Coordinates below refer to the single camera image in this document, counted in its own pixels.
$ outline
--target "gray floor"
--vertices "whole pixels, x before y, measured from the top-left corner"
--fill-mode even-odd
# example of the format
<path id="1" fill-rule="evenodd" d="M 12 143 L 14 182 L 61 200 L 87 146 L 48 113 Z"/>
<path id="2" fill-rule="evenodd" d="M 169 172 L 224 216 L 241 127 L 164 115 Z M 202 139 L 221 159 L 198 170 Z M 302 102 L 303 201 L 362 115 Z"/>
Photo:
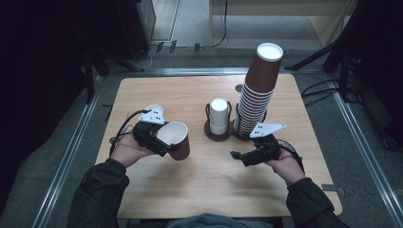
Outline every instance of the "gray floor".
<path id="1" fill-rule="evenodd" d="M 190 7 L 185 2 L 197 4 L 196 2 L 199 1 L 182 0 L 181 9 Z M 175 39 L 178 40 L 178 46 L 193 46 L 194 43 L 204 44 L 204 42 L 207 42 L 205 37 L 203 37 L 203 33 L 190 32 L 191 30 L 188 28 L 186 32 L 181 33 L 181 28 L 186 24 L 180 20 L 182 17 L 186 18 L 181 13 L 180 11 L 178 24 L 174 33 Z M 287 33 L 287 35 L 282 36 L 281 30 L 284 28 L 293 28 L 294 25 L 274 24 L 275 28 L 273 30 L 278 30 L 278 36 L 264 38 L 264 42 L 273 42 L 273 40 L 279 43 L 284 42 L 281 45 L 284 48 L 283 67 L 304 59 L 320 48 L 317 45 L 318 43 L 315 44 L 317 40 L 315 41 L 313 38 L 312 28 L 310 28 L 309 24 L 302 24 L 305 25 L 305 28 L 300 27 L 298 29 L 300 29 L 300 32 L 306 32 L 305 35 L 300 34 L 299 37 L 293 37 L 289 36 L 290 33 Z M 169 47 L 165 47 L 158 53 L 154 49 L 150 51 L 152 65 L 142 73 L 128 72 L 121 66 L 111 64 L 111 75 L 103 78 L 97 87 L 97 91 L 99 91 L 98 99 L 94 103 L 92 115 L 88 120 L 83 138 L 74 154 L 71 167 L 67 170 L 66 180 L 62 184 L 60 193 L 57 192 L 55 195 L 57 200 L 54 207 L 50 207 L 50 211 L 47 214 L 48 217 L 44 219 L 42 225 L 37 222 L 35 223 L 35 227 L 66 226 L 68 209 L 74 189 L 78 186 L 81 177 L 87 169 L 95 163 L 99 145 L 106 129 L 107 122 L 105 119 L 109 109 L 103 105 L 113 104 L 119 83 L 123 78 L 156 77 L 162 76 L 162 72 L 167 72 L 169 76 L 172 76 L 175 75 L 175 72 L 179 72 L 180 69 L 184 70 L 187 68 L 198 68 L 199 71 L 189 70 L 188 72 L 189 74 L 201 72 L 200 75 L 205 73 L 207 67 L 234 67 L 228 69 L 229 71 L 233 70 L 233 72 L 246 70 L 255 54 L 255 45 L 249 46 L 251 43 L 245 39 L 247 42 L 243 44 L 237 42 L 236 47 L 229 47 L 230 44 L 236 44 L 234 41 L 236 38 L 231 38 L 231 36 L 237 36 L 228 34 L 230 35 L 229 43 L 226 47 L 222 48 L 206 47 L 202 48 L 199 52 L 195 52 L 191 47 L 184 47 L 176 48 L 173 53 L 169 53 Z M 289 41 L 290 37 L 296 39 L 296 41 Z M 301 41 L 303 39 L 300 37 L 311 37 L 309 39 L 312 39 L 312 42 L 308 42 L 310 45 L 303 45 L 303 47 L 299 45 L 286 45 L 303 42 Z M 323 58 L 311 63 L 302 71 L 292 72 L 296 77 L 300 91 L 307 86 L 328 78 L 327 75 L 320 72 L 322 62 Z M 147 56 L 141 61 L 136 62 L 140 66 L 148 66 L 150 63 L 150 58 Z M 58 171 L 60 162 L 63 161 L 65 153 L 70 146 L 71 136 L 74 134 L 82 113 L 86 110 L 85 101 L 86 92 L 83 91 L 65 118 L 60 122 L 50 140 L 32 153 L 22 165 L 10 193 L 6 211 L 0 219 L 0 227 L 31 227 L 34 224 L 40 211 L 41 203 L 44 201 L 53 177 Z M 402 179 L 396 170 L 403 170 L 403 154 L 387 151 L 383 148 L 378 131 L 362 105 L 350 104 L 350 108 L 354 112 L 356 120 L 366 136 L 377 161 L 385 172 L 387 180 L 391 183 L 395 193 L 402 199 L 403 181 L 401 181 Z M 343 213 L 340 215 L 340 218 L 352 227 L 395 227 L 390 213 L 385 206 L 385 202 L 378 192 L 373 176 L 369 172 L 350 128 L 340 112 L 335 97 L 330 97 L 309 106 L 307 111 L 335 185 L 344 190 L 344 194 L 342 192 L 339 194 L 343 206 Z M 294 227 L 290 218 L 284 218 L 283 221 L 284 227 Z"/>

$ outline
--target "wooden table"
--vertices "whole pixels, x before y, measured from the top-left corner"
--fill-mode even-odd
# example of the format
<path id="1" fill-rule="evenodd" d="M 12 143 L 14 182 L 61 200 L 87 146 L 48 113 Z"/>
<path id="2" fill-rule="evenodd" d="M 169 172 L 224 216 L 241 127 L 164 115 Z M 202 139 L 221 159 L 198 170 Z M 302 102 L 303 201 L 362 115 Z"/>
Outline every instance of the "wooden table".
<path id="1" fill-rule="evenodd" d="M 290 216 L 285 205 L 286 185 L 271 167 L 263 163 L 244 167 L 241 161 L 232 159 L 229 151 L 251 151 L 255 149 L 252 142 L 234 136 L 224 142 L 213 142 L 204 135 L 206 104 L 222 97 L 234 109 L 240 101 L 235 87 L 243 81 L 244 76 L 122 80 L 96 162 L 104 162 L 108 157 L 109 139 L 116 134 L 127 113 L 153 104 L 163 107 L 166 121 L 187 125 L 191 152 L 184 161 L 174 161 L 167 154 L 163 158 L 146 157 L 129 167 L 130 184 L 118 218 L 185 218 L 201 213 L 232 218 Z M 333 184 L 292 75 L 278 76 L 265 122 L 287 124 L 287 128 L 275 133 L 276 138 L 294 146 L 303 157 L 306 175 L 317 185 Z M 340 214 L 337 193 L 325 193 L 334 204 L 336 214 Z"/>

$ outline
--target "black stand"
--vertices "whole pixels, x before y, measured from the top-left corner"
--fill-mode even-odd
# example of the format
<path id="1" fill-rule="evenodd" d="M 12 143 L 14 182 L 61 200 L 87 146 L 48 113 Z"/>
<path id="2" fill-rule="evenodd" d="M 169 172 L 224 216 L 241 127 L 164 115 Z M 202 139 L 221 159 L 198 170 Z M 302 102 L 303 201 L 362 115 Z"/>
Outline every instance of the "black stand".
<path id="1" fill-rule="evenodd" d="M 362 26 L 363 23 L 365 23 L 365 16 L 363 15 L 363 13 L 365 12 L 365 9 L 367 7 L 368 1 L 359 0 L 357 2 L 355 12 L 353 13 L 346 27 L 338 36 L 338 38 L 334 42 L 332 42 L 332 44 L 293 66 L 286 66 L 284 69 L 299 70 L 302 67 L 305 67 L 313 61 L 317 60 L 318 58 L 324 56 L 325 54 L 330 53 L 322 66 L 322 70 L 324 73 L 333 73 L 336 70 L 338 64 L 341 63 L 339 93 L 341 98 L 345 102 L 347 102 L 347 79 L 349 76 L 348 69 L 351 60 L 351 52 L 352 48 L 355 47 L 357 42 L 356 29 L 359 26 Z"/>

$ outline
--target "metal rail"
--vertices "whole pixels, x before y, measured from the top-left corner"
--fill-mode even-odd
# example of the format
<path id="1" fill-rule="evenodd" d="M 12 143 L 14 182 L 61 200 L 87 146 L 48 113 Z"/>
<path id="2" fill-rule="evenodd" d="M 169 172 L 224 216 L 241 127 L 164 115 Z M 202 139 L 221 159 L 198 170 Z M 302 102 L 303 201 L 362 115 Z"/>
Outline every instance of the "metal rail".
<path id="1" fill-rule="evenodd" d="M 97 77 L 95 87 L 98 87 L 101 81 L 101 77 Z M 98 101 L 98 97 L 99 92 L 96 91 L 93 99 L 89 104 L 86 105 L 86 108 L 84 109 L 70 143 L 68 144 L 66 153 L 60 162 L 59 168 L 57 169 L 53 181 L 50 184 L 41 208 L 39 209 L 36 219 L 33 222 L 32 227 L 34 228 L 47 226 L 48 219 L 62 190 L 63 184 L 65 183 L 68 171 L 71 167 L 72 161 L 74 160 L 74 156 L 77 152 L 78 146 L 80 145 L 81 139 L 83 138 L 84 132 L 86 131 L 86 126 Z"/>

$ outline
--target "person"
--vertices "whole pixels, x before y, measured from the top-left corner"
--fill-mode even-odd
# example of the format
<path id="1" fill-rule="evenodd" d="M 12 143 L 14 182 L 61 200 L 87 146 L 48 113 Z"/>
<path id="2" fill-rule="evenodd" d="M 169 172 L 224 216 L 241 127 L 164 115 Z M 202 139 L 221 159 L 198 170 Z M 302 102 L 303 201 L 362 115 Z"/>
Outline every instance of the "person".
<path id="1" fill-rule="evenodd" d="M 123 135 L 110 158 L 88 169 L 76 189 L 67 219 L 67 227 L 117 227 L 117 214 L 129 178 L 127 167 L 143 157 L 154 155 L 140 147 L 131 134 Z M 334 206 L 323 191 L 305 174 L 287 150 L 281 149 L 278 161 L 267 165 L 285 180 L 289 191 L 286 205 L 296 227 L 349 227 L 335 214 Z M 176 227 L 255 227 L 220 215 L 202 214 L 174 220 Z"/>

